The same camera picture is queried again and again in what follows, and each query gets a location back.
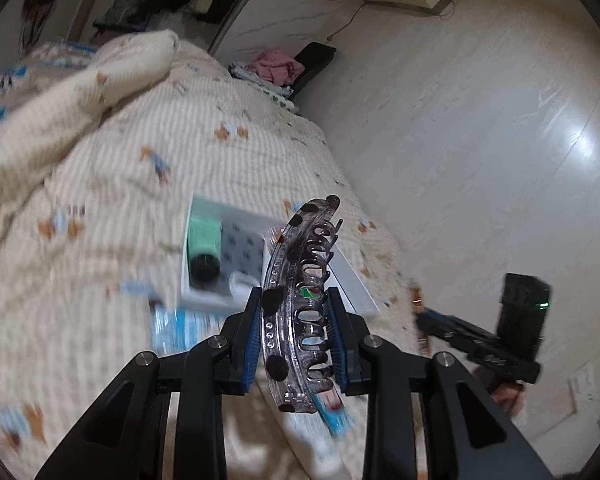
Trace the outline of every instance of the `black device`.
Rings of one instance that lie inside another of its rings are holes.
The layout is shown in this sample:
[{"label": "black device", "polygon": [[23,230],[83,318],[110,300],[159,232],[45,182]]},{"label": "black device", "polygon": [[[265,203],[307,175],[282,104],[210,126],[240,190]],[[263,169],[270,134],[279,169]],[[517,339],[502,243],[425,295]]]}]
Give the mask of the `black device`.
[{"label": "black device", "polygon": [[[222,396],[243,396],[259,354],[262,290],[241,314],[189,352],[136,355],[87,409],[36,480],[157,480],[170,394],[180,392],[174,480],[225,480]],[[430,480],[550,480],[532,447],[448,352],[402,352],[348,314],[337,288],[324,316],[334,377],[348,396],[368,395],[365,480],[416,480],[411,393],[424,414]]]},{"label": "black device", "polygon": [[469,361],[490,370],[485,386],[493,392],[504,381],[538,380],[541,366],[535,358],[550,297],[551,287],[535,276],[509,273],[504,277],[495,334],[428,308],[416,315],[416,323],[425,334],[448,342],[465,352]]}]

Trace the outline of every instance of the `pile of clothes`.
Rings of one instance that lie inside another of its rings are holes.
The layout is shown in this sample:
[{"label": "pile of clothes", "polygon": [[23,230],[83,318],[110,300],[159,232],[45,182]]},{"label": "pile of clothes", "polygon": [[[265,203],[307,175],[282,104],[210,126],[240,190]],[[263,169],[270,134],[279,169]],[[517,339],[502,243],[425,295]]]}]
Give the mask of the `pile of clothes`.
[{"label": "pile of clothes", "polygon": [[278,106],[294,114],[299,112],[289,100],[294,92],[289,85],[304,72],[304,66],[279,48],[268,48],[249,64],[231,63],[229,72],[234,78],[253,84]]}]

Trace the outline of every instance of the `bed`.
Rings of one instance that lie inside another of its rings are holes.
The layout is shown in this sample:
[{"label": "bed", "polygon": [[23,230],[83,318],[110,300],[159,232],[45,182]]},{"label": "bed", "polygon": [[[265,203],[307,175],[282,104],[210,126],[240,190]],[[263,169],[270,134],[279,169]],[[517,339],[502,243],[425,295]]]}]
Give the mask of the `bed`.
[{"label": "bed", "polygon": [[[39,72],[46,83],[18,98],[0,94],[0,458],[18,480],[151,347],[146,293],[121,284],[177,304],[193,194],[281,222],[294,203],[338,195],[339,247],[383,310],[369,327],[416,351],[397,245],[360,208],[318,126],[170,31],[88,57]],[[230,478],[307,478],[265,389],[258,380],[224,400]],[[366,403],[345,402],[355,427],[334,445],[359,478]]]}]

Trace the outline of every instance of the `wall outlet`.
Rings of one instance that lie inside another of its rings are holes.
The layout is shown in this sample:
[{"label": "wall outlet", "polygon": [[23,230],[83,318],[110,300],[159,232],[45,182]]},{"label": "wall outlet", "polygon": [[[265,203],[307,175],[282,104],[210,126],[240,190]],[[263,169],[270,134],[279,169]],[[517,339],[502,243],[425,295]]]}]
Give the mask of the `wall outlet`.
[{"label": "wall outlet", "polygon": [[593,364],[587,362],[569,377],[569,389],[577,412],[600,412],[600,395],[593,377]]}]

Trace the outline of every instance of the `bedsheet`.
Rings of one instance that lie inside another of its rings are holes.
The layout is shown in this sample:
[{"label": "bedsheet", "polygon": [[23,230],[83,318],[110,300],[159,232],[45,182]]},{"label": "bedsheet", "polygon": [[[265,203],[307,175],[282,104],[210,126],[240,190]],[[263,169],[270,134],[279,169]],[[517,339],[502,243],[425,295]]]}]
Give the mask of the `bedsheet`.
[{"label": "bedsheet", "polygon": [[[0,123],[0,457],[16,478],[150,348],[146,293],[121,284],[177,304],[193,193],[281,222],[338,195],[339,247],[383,309],[370,329],[416,351],[396,244],[320,128],[170,31],[116,38]],[[306,478],[261,387],[224,399],[230,478]],[[366,402],[345,404],[356,424],[336,444],[359,478]]]}]

